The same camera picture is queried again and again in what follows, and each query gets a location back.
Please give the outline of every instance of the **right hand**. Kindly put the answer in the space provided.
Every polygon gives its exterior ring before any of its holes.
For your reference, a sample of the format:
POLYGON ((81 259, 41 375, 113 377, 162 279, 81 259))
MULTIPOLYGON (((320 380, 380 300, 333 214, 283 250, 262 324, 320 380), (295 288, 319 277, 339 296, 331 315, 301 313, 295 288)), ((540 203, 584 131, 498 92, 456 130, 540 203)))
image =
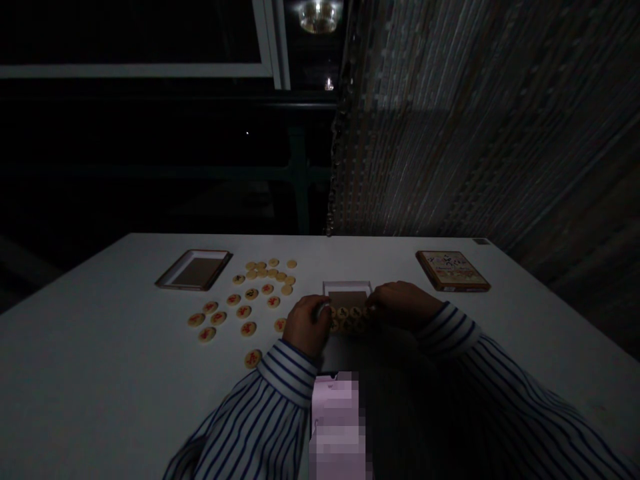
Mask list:
POLYGON ((366 302, 371 316, 392 327, 414 331, 432 318, 443 303, 412 283, 398 281, 376 287, 366 302))

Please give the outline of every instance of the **open box lid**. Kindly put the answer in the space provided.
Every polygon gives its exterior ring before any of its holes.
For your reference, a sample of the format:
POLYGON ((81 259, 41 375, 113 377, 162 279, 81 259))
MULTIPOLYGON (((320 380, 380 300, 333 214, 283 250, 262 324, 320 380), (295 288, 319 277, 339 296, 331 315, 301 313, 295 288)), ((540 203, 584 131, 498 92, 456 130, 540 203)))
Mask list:
POLYGON ((155 284, 164 289, 207 291, 232 256, 228 250, 187 250, 155 284))

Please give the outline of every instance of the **blue striped sleeve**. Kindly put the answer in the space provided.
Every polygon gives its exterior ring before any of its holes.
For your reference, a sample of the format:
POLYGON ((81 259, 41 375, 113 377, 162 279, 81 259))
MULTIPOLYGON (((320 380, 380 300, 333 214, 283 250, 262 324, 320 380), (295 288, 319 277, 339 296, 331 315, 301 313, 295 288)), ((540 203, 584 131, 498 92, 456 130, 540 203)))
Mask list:
POLYGON ((589 422, 516 364, 450 303, 416 333, 438 361, 458 418, 462 451, 484 476, 532 479, 637 479, 640 469, 589 422))
POLYGON ((190 436, 164 478, 296 478, 316 373, 278 340, 190 436))

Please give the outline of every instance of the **left hand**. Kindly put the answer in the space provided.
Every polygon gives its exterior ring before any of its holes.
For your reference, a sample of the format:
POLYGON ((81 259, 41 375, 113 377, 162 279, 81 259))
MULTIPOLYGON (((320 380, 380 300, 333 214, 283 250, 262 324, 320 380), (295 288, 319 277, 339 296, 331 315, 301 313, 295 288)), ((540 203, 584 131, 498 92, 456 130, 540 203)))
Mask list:
POLYGON ((287 317, 287 326, 282 334, 282 340, 289 342, 306 356, 314 359, 325 346, 325 341, 331 326, 331 309, 325 307, 320 312, 320 319, 314 322, 314 309, 322 302, 330 300, 322 295, 308 295, 302 297, 295 304, 287 317))

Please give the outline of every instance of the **shirt cuff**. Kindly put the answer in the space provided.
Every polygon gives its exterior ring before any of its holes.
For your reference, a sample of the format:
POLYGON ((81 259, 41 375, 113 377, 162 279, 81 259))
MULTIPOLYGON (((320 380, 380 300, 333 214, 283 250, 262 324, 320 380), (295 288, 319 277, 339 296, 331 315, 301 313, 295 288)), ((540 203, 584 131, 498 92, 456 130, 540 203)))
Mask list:
POLYGON ((309 408, 317 368, 306 355, 278 340, 258 363, 257 370, 284 398, 300 408, 309 408))
POLYGON ((464 354, 478 342, 480 333, 476 322, 456 306, 445 302, 414 335, 420 350, 432 360, 440 361, 464 354))

